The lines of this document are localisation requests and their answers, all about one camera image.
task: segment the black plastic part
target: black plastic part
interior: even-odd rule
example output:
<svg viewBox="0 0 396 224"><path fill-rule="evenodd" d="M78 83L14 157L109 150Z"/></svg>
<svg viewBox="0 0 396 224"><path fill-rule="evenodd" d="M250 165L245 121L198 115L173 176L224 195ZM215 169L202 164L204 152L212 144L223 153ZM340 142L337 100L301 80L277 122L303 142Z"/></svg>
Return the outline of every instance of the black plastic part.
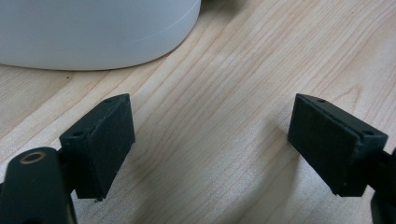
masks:
<svg viewBox="0 0 396 224"><path fill-rule="evenodd" d="M396 207L396 150L392 155L382 151L368 164L367 183L377 198Z"/></svg>
<svg viewBox="0 0 396 224"><path fill-rule="evenodd" d="M77 196L102 200L134 143L129 94L104 100L60 140L63 160L78 173Z"/></svg>
<svg viewBox="0 0 396 224"><path fill-rule="evenodd" d="M77 223L55 149L31 149L8 164L0 196L0 223Z"/></svg>
<svg viewBox="0 0 396 224"><path fill-rule="evenodd" d="M388 200L376 193L371 200L372 217L374 224L395 224L396 207Z"/></svg>
<svg viewBox="0 0 396 224"><path fill-rule="evenodd" d="M289 141L340 196L361 196L388 136L322 99L297 94Z"/></svg>

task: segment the wooden surface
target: wooden surface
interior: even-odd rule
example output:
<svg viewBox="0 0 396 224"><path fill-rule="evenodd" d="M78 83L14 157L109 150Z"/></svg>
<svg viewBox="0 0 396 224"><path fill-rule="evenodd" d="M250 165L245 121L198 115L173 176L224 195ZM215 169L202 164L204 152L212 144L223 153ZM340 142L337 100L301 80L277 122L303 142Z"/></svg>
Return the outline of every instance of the wooden surface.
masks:
<svg viewBox="0 0 396 224"><path fill-rule="evenodd" d="M396 1L204 0L191 34L111 71L0 65L0 177L101 100L129 92L136 143L79 223L371 223L287 142L295 93L324 98L396 147Z"/></svg>

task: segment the hole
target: hole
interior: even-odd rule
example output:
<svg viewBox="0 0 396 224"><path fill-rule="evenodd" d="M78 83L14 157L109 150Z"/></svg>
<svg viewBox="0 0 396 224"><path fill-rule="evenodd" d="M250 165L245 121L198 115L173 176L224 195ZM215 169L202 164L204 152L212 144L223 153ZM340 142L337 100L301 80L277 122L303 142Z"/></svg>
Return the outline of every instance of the hole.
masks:
<svg viewBox="0 0 396 224"><path fill-rule="evenodd" d="M78 137L78 136L83 135L83 134L84 134L84 132L78 131L78 132L74 132L73 136Z"/></svg>
<svg viewBox="0 0 396 224"><path fill-rule="evenodd" d="M31 164L37 161L41 161L44 157L46 156L45 152L42 151L37 151L37 152L32 152L24 157L21 158L20 163L22 164Z"/></svg>
<svg viewBox="0 0 396 224"><path fill-rule="evenodd" d="M363 133L365 133L365 134L367 134L367 135L374 135L374 133L371 132L371 131L363 131Z"/></svg>

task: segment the black bracket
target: black bracket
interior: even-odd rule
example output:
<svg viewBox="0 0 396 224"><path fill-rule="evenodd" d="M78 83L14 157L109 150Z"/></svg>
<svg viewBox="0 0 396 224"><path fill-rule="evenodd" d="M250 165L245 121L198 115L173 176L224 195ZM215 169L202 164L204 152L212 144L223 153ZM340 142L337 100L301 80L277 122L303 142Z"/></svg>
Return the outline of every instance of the black bracket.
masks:
<svg viewBox="0 0 396 224"><path fill-rule="evenodd" d="M297 94L289 141L332 193L360 197L370 185L373 221L396 223L396 153L388 136L322 99Z"/></svg>
<svg viewBox="0 0 396 224"><path fill-rule="evenodd" d="M13 158L0 188L0 223L77 223L70 193L102 201L134 143L129 94L108 98L60 137Z"/></svg>

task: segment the white cylindrical base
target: white cylindrical base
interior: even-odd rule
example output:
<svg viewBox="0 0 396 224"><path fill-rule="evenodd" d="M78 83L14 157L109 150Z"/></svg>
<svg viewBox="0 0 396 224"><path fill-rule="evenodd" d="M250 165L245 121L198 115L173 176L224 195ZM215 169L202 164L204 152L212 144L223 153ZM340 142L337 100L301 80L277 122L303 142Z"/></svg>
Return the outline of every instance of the white cylindrical base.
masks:
<svg viewBox="0 0 396 224"><path fill-rule="evenodd" d="M145 63L174 49L201 0L4 0L0 63L103 70Z"/></svg>

